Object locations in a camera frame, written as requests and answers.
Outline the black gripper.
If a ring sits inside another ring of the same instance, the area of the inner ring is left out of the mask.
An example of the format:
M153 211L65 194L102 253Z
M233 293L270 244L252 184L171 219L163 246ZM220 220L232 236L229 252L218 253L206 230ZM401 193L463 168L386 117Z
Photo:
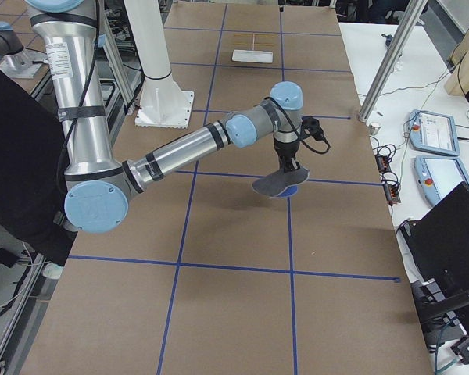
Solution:
M291 173L301 168L296 160L296 153L299 150L299 141L289 143L274 140L274 149L279 159L279 166L283 173Z

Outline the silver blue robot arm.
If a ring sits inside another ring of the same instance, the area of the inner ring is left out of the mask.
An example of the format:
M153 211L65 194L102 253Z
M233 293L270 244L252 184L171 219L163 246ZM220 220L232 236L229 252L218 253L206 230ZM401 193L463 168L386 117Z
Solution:
M150 184L228 145L248 147L267 135L274 139L279 167L256 180L253 189L277 197L308 179L308 170L296 159L303 93L290 81L275 84L269 97L251 109L230 112L137 161L116 161L95 66L102 3L30 1L28 12L48 56L65 134L63 148L70 158L64 173L64 211L78 230L113 230L125 219L130 200Z
M33 79L47 56L26 49L12 26L0 21L0 70L12 79Z

